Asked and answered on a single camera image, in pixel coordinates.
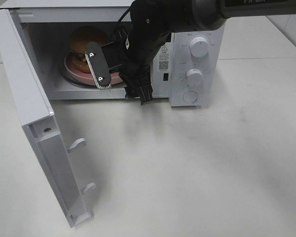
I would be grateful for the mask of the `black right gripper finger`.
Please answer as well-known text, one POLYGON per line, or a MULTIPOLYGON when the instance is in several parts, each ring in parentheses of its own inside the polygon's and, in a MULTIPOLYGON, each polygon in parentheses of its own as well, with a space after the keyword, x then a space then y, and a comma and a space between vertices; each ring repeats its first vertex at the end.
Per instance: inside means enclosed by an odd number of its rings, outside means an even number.
POLYGON ((124 73, 119 73, 120 78, 125 83, 125 98, 139 98, 141 105, 152 101, 152 86, 150 74, 128 76, 124 73))

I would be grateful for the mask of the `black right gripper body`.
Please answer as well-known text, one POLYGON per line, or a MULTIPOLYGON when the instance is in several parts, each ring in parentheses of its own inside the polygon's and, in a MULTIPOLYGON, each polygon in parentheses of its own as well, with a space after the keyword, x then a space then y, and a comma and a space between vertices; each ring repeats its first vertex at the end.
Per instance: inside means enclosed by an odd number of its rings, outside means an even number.
POLYGON ((131 29, 121 45, 123 64, 119 75, 123 81, 151 81, 151 63, 170 34, 156 29, 131 29))

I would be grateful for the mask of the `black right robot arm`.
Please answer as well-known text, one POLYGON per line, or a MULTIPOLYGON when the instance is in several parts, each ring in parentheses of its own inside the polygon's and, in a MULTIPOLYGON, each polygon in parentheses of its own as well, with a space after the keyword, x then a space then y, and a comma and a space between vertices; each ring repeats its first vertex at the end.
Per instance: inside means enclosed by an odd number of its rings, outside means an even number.
POLYGON ((214 31, 232 17, 296 14, 296 0, 135 0, 122 38, 119 76, 126 98, 152 100, 150 64, 171 33, 214 31))

